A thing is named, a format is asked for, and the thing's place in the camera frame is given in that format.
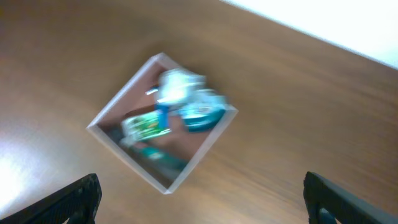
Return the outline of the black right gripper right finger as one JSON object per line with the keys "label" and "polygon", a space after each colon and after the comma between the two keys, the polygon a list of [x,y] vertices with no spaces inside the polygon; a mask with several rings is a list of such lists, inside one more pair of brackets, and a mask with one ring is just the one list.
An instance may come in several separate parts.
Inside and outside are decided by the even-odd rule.
{"label": "black right gripper right finger", "polygon": [[309,224],[397,223],[397,217],[374,207],[317,173],[307,172],[303,186]]}

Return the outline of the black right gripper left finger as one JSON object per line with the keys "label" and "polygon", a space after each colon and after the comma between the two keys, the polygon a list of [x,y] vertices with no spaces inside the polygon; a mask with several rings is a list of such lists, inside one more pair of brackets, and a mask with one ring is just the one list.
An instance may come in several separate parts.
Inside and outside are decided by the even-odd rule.
{"label": "black right gripper left finger", "polygon": [[102,191],[98,176],[88,174],[36,203],[1,219],[1,224],[95,224]]}

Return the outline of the green white toothpaste tube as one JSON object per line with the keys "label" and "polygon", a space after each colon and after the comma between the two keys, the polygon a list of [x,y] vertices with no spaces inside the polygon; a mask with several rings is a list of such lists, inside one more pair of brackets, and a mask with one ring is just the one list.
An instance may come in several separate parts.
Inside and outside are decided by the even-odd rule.
{"label": "green white toothpaste tube", "polygon": [[162,168],[181,171],[188,164],[186,160],[175,157],[154,147],[133,147],[132,150],[136,152],[141,159],[144,159],[145,161]]}

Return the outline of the green Dettol soap box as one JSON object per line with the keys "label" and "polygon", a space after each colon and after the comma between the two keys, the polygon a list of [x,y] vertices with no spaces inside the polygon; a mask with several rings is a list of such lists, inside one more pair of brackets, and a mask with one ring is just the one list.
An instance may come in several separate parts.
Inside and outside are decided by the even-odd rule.
{"label": "green Dettol soap box", "polygon": [[159,112],[151,111],[129,117],[121,122],[121,128],[125,136],[132,136],[136,141],[147,141],[171,132],[170,128],[159,127]]}

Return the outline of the blue disposable razor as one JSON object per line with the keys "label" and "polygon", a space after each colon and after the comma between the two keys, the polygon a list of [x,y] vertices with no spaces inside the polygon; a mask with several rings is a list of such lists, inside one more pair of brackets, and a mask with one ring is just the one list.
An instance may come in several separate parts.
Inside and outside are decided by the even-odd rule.
{"label": "blue disposable razor", "polygon": [[159,112],[159,127],[162,129],[169,128],[169,106],[165,104],[156,104],[155,110]]}

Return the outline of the clear pump soap bottle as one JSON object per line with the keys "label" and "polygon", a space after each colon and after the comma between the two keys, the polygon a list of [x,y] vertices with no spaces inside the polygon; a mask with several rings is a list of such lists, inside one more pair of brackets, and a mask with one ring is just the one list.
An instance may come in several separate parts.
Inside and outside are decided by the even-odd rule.
{"label": "clear pump soap bottle", "polygon": [[197,89],[206,84],[206,77],[184,68],[167,70],[159,75],[157,84],[146,91],[146,95],[154,95],[158,104],[181,105]]}

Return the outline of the blue Listerine mouthwash bottle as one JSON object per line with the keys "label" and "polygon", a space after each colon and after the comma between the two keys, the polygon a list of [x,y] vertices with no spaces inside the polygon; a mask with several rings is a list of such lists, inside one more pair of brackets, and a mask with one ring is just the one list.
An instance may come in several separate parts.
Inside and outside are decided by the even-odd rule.
{"label": "blue Listerine mouthwash bottle", "polygon": [[203,132],[217,125],[227,107],[225,96],[212,89],[202,89],[194,91],[178,113],[189,132]]}

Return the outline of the blue white toothbrush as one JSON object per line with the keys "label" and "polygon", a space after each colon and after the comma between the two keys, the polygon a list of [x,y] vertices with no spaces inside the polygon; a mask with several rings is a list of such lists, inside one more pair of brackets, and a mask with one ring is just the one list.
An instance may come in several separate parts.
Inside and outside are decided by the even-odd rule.
{"label": "blue white toothbrush", "polygon": [[125,136],[119,128],[111,128],[106,133],[124,152],[130,156],[142,157],[143,150],[146,147],[145,144],[142,145],[141,142],[136,141],[132,136]]}

